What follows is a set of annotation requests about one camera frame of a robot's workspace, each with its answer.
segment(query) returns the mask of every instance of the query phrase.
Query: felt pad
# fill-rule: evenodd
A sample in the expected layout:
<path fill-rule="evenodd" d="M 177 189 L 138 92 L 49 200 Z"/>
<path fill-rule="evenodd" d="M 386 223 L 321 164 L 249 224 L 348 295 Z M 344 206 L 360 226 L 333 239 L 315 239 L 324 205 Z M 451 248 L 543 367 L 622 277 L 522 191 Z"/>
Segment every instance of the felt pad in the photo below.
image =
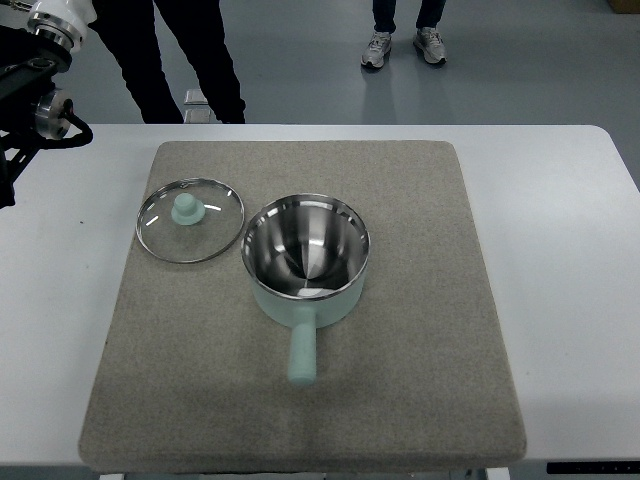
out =
<path fill-rule="evenodd" d="M 286 376 L 290 330 L 254 301 L 240 240 L 212 260 L 178 265 L 134 238 L 80 439 L 90 467 L 401 473 L 523 457 L 452 145 L 169 142 L 146 196 L 193 177 L 234 188 L 247 221 L 295 193 L 347 203 L 371 235 L 362 297 L 318 330 L 318 380 L 296 388 Z"/>

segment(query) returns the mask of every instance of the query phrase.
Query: mint green knob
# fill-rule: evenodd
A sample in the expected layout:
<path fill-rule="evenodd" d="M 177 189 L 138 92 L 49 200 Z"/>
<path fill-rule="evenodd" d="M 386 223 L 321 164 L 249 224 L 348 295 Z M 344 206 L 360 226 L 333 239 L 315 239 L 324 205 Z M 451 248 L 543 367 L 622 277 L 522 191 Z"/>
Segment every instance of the mint green knob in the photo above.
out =
<path fill-rule="evenodd" d="M 179 225 L 193 225 L 204 217 L 204 204 L 190 193 L 176 197 L 171 209 L 171 218 Z"/>

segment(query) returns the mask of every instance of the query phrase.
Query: gray sneaker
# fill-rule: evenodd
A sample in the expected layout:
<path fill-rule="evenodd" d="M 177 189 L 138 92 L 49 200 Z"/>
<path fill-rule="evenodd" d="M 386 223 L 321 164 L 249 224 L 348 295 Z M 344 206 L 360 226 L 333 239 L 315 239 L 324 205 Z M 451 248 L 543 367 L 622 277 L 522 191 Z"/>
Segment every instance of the gray sneaker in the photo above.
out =
<path fill-rule="evenodd" d="M 387 32 L 373 32 L 373 37 L 362 54 L 360 63 L 368 68 L 382 68 L 384 56 L 391 50 L 391 34 Z"/>
<path fill-rule="evenodd" d="M 447 61 L 447 50 L 436 28 L 423 27 L 418 30 L 413 44 L 422 50 L 427 63 L 441 65 Z"/>

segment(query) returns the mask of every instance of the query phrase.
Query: person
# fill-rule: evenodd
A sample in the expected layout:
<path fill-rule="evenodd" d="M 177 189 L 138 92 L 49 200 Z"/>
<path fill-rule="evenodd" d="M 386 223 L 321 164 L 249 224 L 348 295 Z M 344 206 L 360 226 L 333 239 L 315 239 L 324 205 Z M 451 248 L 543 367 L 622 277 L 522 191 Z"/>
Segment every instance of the person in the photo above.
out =
<path fill-rule="evenodd" d="M 447 51 L 438 32 L 437 25 L 442 18 L 446 0 L 422 0 L 416 35 L 413 44 L 422 50 L 427 63 L 441 65 L 447 61 Z M 391 34 L 396 25 L 393 18 L 396 0 L 373 0 L 373 37 L 362 54 L 361 64 L 367 68 L 379 69 L 384 66 L 384 56 L 391 51 Z"/>
<path fill-rule="evenodd" d="M 162 70 L 154 3 L 193 66 L 216 118 L 245 123 L 240 82 L 224 43 L 220 0 L 94 0 L 89 27 L 115 57 L 145 123 L 183 123 Z"/>

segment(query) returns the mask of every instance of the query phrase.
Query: cardboard box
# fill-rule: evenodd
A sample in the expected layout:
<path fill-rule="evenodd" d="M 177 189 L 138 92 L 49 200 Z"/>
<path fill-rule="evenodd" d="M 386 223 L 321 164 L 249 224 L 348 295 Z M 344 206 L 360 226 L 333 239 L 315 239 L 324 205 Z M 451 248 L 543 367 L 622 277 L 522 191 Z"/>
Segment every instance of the cardboard box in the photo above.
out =
<path fill-rule="evenodd" d="M 640 13 L 640 0 L 609 0 L 616 13 Z"/>

